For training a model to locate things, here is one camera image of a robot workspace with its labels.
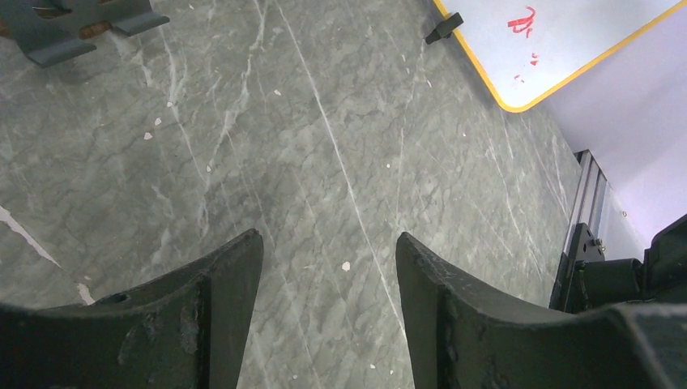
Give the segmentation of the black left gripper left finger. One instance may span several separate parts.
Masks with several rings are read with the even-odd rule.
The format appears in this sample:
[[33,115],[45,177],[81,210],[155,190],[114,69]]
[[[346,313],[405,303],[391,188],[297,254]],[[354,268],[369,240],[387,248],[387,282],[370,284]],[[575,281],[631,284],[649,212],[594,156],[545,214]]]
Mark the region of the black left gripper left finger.
[[249,229],[89,306],[1,307],[4,388],[234,388],[264,258]]

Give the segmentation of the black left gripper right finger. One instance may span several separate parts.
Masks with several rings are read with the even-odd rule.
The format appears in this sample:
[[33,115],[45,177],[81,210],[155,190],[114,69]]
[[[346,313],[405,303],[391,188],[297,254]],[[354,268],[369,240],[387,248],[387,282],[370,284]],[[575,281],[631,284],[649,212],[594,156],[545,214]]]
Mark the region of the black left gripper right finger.
[[410,233],[395,260],[418,388],[683,388],[686,307],[567,314],[495,289]]

